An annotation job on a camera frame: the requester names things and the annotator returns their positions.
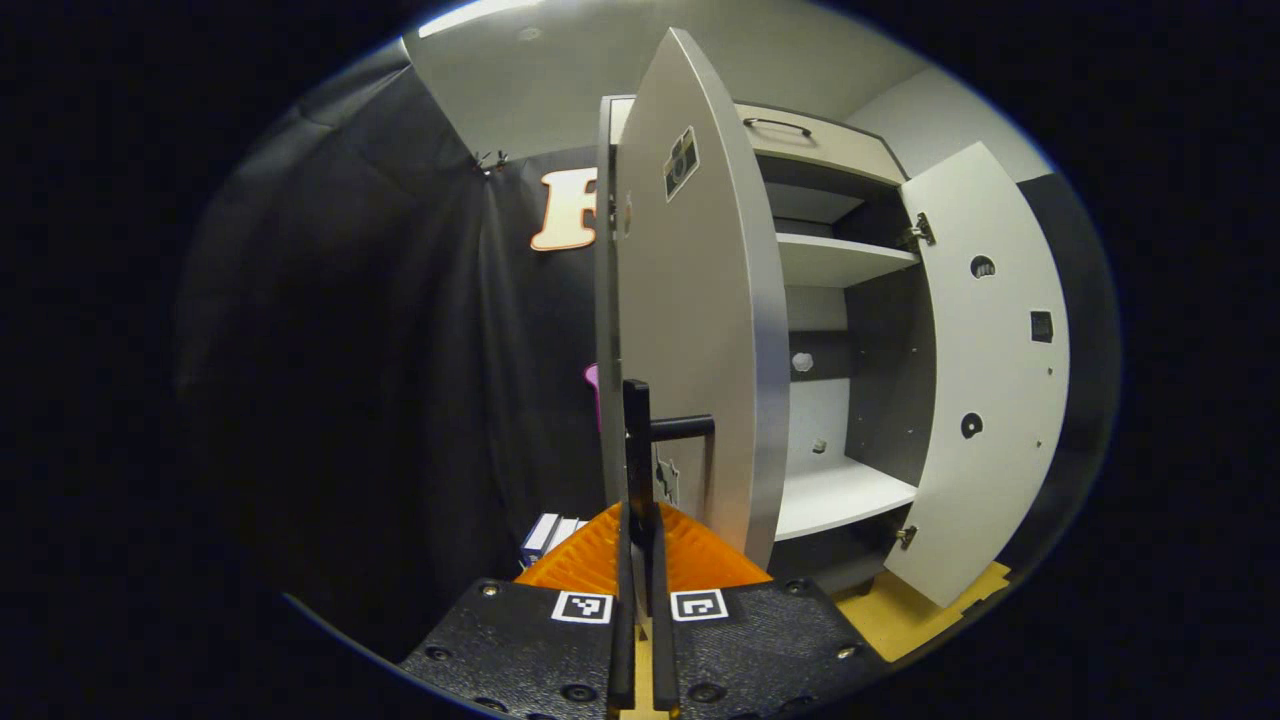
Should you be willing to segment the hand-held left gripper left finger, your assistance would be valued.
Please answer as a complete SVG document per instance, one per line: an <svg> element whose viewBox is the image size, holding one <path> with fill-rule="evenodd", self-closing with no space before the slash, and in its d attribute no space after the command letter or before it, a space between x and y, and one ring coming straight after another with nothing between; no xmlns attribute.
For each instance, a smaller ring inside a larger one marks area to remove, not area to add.
<svg viewBox="0 0 1280 720"><path fill-rule="evenodd" d="M495 717L621 717L635 706L630 521L616 503L517 580L476 580L401 669Z"/></svg>

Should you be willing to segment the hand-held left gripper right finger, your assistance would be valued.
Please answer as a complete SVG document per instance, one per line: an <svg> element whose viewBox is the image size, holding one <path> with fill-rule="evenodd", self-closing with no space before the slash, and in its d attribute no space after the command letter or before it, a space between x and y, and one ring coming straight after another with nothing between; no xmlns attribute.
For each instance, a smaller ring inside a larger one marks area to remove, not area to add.
<svg viewBox="0 0 1280 720"><path fill-rule="evenodd" d="M808 577L768 577L667 503L653 512L652 682L672 719L800 719L890 673Z"/></svg>

